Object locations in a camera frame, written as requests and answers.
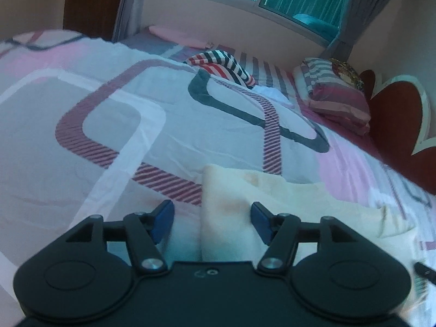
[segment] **black mechanical arm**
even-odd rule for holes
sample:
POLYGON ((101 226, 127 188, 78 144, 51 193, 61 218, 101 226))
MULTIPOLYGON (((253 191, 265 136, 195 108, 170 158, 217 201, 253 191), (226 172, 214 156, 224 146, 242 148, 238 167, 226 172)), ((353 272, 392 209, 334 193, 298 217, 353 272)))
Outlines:
POLYGON ((411 289, 402 264, 334 217, 306 223, 253 203, 251 222, 268 245, 251 262, 175 262, 156 248, 174 205, 119 222, 91 215, 25 262, 14 290, 20 327, 408 327, 394 310, 411 289), (126 243, 131 265, 107 252, 126 243), (298 244, 317 253, 294 265, 298 244))

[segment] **wooden door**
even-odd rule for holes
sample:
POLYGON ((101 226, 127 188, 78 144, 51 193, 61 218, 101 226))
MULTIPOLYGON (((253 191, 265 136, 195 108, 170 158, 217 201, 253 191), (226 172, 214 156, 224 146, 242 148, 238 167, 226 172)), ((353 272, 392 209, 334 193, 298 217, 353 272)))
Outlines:
POLYGON ((65 0, 64 29, 110 41, 120 0, 65 0))

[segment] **folded blanket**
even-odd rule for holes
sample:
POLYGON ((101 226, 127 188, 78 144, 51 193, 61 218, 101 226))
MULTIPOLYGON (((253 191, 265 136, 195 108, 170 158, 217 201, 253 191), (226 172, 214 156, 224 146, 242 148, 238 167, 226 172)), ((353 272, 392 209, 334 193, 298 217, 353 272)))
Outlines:
MULTIPOLYGON (((413 277, 413 264, 423 260, 418 230, 386 206, 381 209, 338 201, 323 183, 293 184, 281 176, 257 171, 204 168, 201 249, 204 261, 252 261, 257 265, 267 246, 250 222, 250 208, 259 201, 273 214, 290 213, 303 222, 319 222, 330 215, 395 257, 413 277)), ((300 244, 296 262, 315 253, 316 244, 300 244)), ((400 315, 409 320, 417 305, 415 286, 400 315)))

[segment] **window frame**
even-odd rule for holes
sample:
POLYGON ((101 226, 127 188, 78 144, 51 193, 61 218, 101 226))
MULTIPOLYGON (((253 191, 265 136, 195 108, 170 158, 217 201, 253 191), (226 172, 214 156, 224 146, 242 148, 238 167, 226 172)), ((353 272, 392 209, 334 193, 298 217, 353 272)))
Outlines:
POLYGON ((322 47, 327 47, 330 41, 324 39, 318 35, 315 31, 311 30, 306 24, 294 19, 292 17, 286 16, 279 11, 275 11, 266 6, 261 7, 262 0, 209 0, 223 5, 232 6, 243 11, 247 11, 263 17, 269 21, 275 22, 287 29, 290 29, 303 37, 317 43, 322 47))

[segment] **heart-shaped headboard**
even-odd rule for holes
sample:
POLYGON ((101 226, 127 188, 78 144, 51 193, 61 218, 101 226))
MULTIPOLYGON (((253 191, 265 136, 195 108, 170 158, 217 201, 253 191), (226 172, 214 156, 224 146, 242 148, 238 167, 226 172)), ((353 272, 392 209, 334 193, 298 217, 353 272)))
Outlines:
POLYGON ((367 100, 370 136, 384 162, 432 194, 436 194, 436 138, 428 138, 430 106, 416 77, 396 76, 381 83, 372 71, 362 73, 374 84, 367 100))

